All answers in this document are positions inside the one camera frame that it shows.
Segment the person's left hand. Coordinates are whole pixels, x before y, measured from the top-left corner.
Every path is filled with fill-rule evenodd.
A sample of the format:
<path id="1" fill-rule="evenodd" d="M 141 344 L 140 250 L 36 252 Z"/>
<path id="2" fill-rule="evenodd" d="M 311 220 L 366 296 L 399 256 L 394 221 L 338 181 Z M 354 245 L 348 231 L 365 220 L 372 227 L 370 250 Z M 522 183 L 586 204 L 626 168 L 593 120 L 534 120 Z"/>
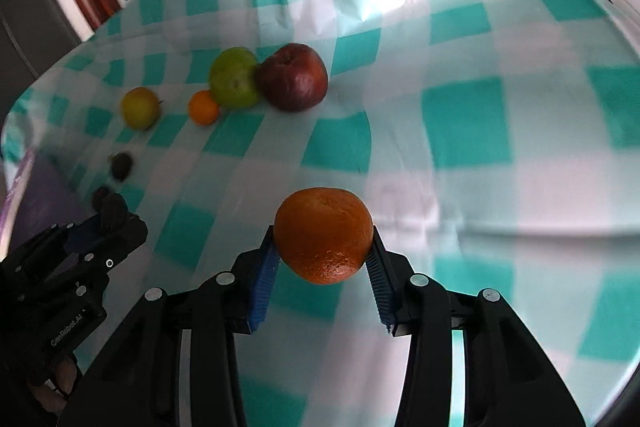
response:
<path id="1" fill-rule="evenodd" d="M 32 395 L 48 413 L 60 415 L 66 407 L 81 371 L 74 357 L 65 357 L 53 376 L 40 386 L 32 386 Z"/>

